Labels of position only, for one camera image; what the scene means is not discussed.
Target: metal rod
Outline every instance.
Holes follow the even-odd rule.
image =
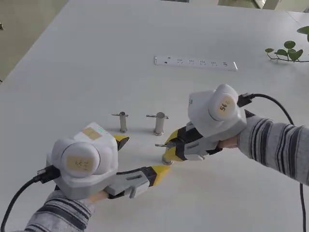
[[[155,117],[155,128],[154,134],[159,136],[164,133],[163,126],[164,126],[164,119],[169,119],[169,116],[165,116],[163,112],[159,112],[156,115],[146,115],[146,117]]]
[[[126,128],[126,117],[128,115],[125,114],[125,112],[121,111],[119,114],[112,114],[113,116],[119,116],[120,118],[120,132],[125,133],[127,131]]]
[[[162,156],[162,163],[164,165],[170,166],[174,161],[173,160],[167,160],[164,155]]]
[[[155,144],[155,146],[159,146],[159,147],[167,147],[166,144]]]

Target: striped sleeve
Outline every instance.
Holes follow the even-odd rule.
[[[309,185],[309,128],[252,116],[238,147],[247,157]]]
[[[32,216],[27,232],[82,232],[94,213],[89,200],[69,200],[60,190],[54,191]]]

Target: white power strip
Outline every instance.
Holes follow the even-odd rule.
[[[157,56],[154,59],[155,65],[237,71],[235,62],[219,62],[214,60],[211,61],[205,59],[182,58],[175,56]]]

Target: handwritten label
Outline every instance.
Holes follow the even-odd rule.
[[[98,132],[96,132],[94,129],[92,129],[91,127],[88,127],[86,129],[83,129],[82,131],[85,135],[87,135],[89,137],[89,139],[91,140],[96,140],[99,137],[101,137],[102,135]]]
[[[67,156],[67,169],[77,172],[90,172],[93,167],[93,159],[80,156]]]
[[[220,102],[218,106],[217,113],[220,117],[226,117],[227,114],[230,113],[231,108],[233,108],[234,101],[232,98],[226,96],[223,98],[223,100]]]

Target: hand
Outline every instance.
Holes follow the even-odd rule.
[[[218,143],[218,147],[219,148],[225,148],[225,147],[226,148],[236,148],[238,147],[237,141],[238,141],[238,135],[232,138],[226,139],[224,141],[220,141]]]
[[[103,199],[108,198],[108,193],[105,192],[104,190],[102,190],[101,192],[98,192],[97,194],[89,197],[88,199],[92,202],[92,203],[96,203],[98,201],[101,201]]]

